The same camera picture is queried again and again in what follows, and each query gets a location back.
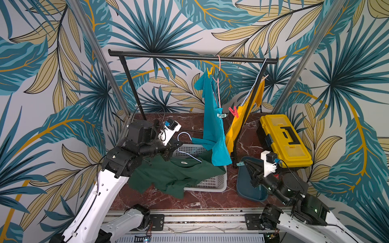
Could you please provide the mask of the pink wire hanger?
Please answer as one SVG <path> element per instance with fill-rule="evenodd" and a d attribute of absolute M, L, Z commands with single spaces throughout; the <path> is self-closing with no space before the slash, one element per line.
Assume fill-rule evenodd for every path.
<path fill-rule="evenodd" d="M 221 57 L 217 54 L 219 61 L 219 66 L 218 66 L 218 74 L 217 74 L 217 79 L 214 79 L 214 81 L 217 84 L 217 98 L 218 98 L 218 107 L 221 108 L 221 98 L 220 98 L 220 72 L 221 72 Z"/>

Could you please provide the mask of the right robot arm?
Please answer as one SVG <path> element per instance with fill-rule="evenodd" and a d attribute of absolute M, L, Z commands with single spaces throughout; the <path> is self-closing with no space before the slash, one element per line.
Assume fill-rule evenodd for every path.
<path fill-rule="evenodd" d="M 282 205 L 291 207 L 286 213 L 278 206 L 267 204 L 260 214 L 246 214 L 248 230 L 284 231 L 305 243 L 360 243 L 316 196 L 308 193 L 308 184 L 295 171 L 254 158 L 241 160 L 248 170 L 253 187 L 263 187 Z"/>

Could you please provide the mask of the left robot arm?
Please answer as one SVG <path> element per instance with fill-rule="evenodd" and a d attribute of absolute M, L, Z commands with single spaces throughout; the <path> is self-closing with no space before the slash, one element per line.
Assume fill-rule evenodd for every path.
<path fill-rule="evenodd" d="M 124 136 L 105 156 L 97 182 L 69 227 L 54 235 L 52 243 L 113 243 L 133 229 L 148 230 L 150 211 L 137 205 L 119 218 L 104 223 L 111 205 L 144 159 L 161 156 L 168 161 L 182 142 L 173 138 L 181 124 L 168 119 L 134 120 L 127 124 Z"/>

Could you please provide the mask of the mint white clothespin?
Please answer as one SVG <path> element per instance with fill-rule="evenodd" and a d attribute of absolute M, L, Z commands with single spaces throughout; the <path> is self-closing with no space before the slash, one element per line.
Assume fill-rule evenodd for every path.
<path fill-rule="evenodd" d="M 217 114 L 217 117 L 218 117 L 218 118 L 226 118 L 226 117 L 227 117 L 227 114 L 226 114 L 226 113 L 218 113 L 218 114 Z"/>

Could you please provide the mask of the light blue wire hanger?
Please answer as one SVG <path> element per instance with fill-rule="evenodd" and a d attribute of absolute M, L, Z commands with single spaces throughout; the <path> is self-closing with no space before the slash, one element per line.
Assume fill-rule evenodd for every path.
<path fill-rule="evenodd" d="M 188 138 L 190 139 L 190 141 L 192 141 L 191 135 L 190 135 L 188 132 L 180 132 L 180 133 L 177 135 L 177 141 L 180 142 L 180 136 L 181 136 L 181 135 L 187 135 Z M 179 153 L 185 154 L 185 155 L 191 157 L 192 159 L 198 161 L 199 163 L 202 163 L 202 161 L 201 161 L 200 159 L 198 159 L 197 157 L 195 157 L 195 156 L 192 155 L 192 153 L 191 153 L 191 152 L 192 152 L 192 149 L 189 150 L 189 147 L 190 147 L 190 146 L 189 146 L 188 144 L 183 144 L 183 145 L 184 145 L 185 150 L 178 149 L 177 151 L 178 151 Z"/>

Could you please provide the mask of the turquoise printed t-shirt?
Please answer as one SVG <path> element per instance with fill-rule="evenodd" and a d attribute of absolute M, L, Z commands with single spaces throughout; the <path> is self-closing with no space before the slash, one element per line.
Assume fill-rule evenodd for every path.
<path fill-rule="evenodd" d="M 214 166 L 228 166 L 232 163 L 230 152 L 225 144 L 225 133 L 222 108 L 218 107 L 215 99 L 216 85 L 212 75 L 203 74 L 194 84 L 194 89 L 202 92 L 204 99 L 203 137 L 193 138 L 193 144 L 201 145 L 212 151 Z"/>

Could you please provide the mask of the dark green t-shirt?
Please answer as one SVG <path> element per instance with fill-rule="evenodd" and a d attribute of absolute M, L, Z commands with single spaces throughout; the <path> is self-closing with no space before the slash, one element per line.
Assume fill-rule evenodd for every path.
<path fill-rule="evenodd" d="M 164 194 L 183 199 L 185 187 L 225 174 L 225 168 L 214 166 L 211 157 L 212 151 L 205 151 L 196 159 L 172 157 L 165 161 L 162 156 L 145 158 L 128 180 L 128 185 L 140 193 L 154 186 Z"/>

